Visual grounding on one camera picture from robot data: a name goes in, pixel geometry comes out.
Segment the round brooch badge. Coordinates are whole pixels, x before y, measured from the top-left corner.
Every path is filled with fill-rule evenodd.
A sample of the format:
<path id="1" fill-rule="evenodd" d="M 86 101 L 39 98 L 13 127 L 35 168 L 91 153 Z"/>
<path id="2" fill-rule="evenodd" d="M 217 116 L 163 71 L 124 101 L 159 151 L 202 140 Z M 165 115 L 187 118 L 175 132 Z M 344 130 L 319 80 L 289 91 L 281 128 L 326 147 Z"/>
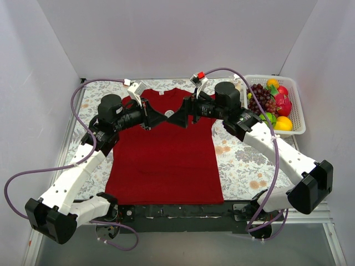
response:
<path id="1" fill-rule="evenodd" d="M 174 114 L 174 111 L 172 111 L 172 110 L 167 110 L 165 113 L 164 113 L 164 115 L 166 116 L 166 117 L 170 117 L 170 116 L 172 116 Z"/>

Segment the red t-shirt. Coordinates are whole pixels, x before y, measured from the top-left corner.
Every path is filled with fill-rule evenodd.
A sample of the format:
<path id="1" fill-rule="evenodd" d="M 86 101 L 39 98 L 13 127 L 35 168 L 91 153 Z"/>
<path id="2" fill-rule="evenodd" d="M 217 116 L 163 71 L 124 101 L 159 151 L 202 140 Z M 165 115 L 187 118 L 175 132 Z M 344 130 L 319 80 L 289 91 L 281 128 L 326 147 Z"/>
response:
<path id="1" fill-rule="evenodd" d="M 130 205 L 223 203 L 214 123 L 203 117 L 186 129 L 164 122 L 121 131 L 105 193 Z"/>

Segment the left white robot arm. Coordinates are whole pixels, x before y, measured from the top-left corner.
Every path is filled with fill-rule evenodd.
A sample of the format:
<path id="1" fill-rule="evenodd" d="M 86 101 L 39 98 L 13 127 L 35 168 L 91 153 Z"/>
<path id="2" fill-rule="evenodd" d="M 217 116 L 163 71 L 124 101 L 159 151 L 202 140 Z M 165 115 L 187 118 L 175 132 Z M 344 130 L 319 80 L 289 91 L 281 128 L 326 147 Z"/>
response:
<path id="1" fill-rule="evenodd" d="M 106 159 L 119 141 L 119 132 L 134 126 L 151 130 L 167 117 L 154 110 L 145 98 L 130 100 L 126 105 L 118 95 L 101 99 L 98 113 L 89 123 L 89 131 L 70 163 L 53 185 L 39 199 L 29 199 L 25 210 L 33 229 L 64 244 L 76 229 L 94 219 L 116 221 L 118 200 L 105 192 L 86 201 L 75 202 L 78 192 L 92 172 Z"/>

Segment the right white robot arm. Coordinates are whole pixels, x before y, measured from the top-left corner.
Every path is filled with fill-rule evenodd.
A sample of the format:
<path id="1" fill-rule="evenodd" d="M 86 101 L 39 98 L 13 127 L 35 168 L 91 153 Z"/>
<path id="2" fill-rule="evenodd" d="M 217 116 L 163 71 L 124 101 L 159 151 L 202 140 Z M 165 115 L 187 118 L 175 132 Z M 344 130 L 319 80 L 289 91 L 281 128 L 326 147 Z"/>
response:
<path id="1" fill-rule="evenodd" d="M 276 137 L 259 116 L 241 106 L 233 83 L 218 83 L 213 98 L 204 92 L 185 97 L 168 122 L 186 128 L 189 119 L 197 122 L 201 117 L 222 120 L 229 134 L 274 161 L 292 182 L 289 187 L 269 188 L 255 196 L 250 203 L 255 219 L 263 220 L 273 211 L 288 208 L 310 214 L 332 191 L 333 166 L 326 160 L 316 162 Z"/>

